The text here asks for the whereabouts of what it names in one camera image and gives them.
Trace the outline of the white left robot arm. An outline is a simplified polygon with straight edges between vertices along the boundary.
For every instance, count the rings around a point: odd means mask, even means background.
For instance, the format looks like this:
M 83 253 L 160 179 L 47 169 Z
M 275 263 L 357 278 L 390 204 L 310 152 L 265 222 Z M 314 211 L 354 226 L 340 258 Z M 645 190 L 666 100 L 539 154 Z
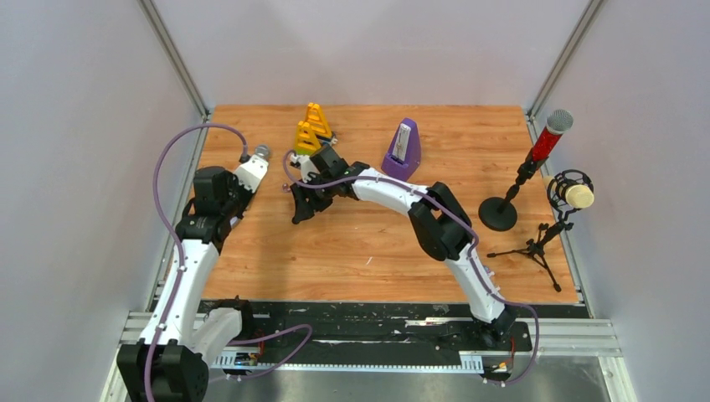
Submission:
M 229 233 L 244 217 L 266 175 L 267 162 L 235 172 L 200 168 L 193 196 L 173 226 L 173 260 L 156 309 L 134 344 L 120 346 L 116 364 L 133 401 L 201 401 L 210 365 L 230 341 L 250 344 L 256 335 L 247 301 L 226 301 L 195 327 L 198 305 Z

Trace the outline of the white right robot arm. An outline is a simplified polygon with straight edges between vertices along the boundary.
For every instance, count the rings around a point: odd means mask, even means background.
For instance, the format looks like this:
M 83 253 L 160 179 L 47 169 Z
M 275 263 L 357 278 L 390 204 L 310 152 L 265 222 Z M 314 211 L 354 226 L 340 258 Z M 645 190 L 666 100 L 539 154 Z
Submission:
M 330 146 L 310 156 L 289 151 L 283 157 L 296 211 L 293 224 L 311 219 L 332 205 L 336 196 L 367 201 L 409 219 L 420 248 L 443 262 L 463 291 L 471 315 L 481 322 L 478 338 L 483 346 L 499 349 L 512 337 L 515 312 L 503 301 L 492 273 L 481 263 L 479 238 L 471 219 L 449 187 L 442 182 L 423 186 L 405 182 L 363 162 L 348 163 Z

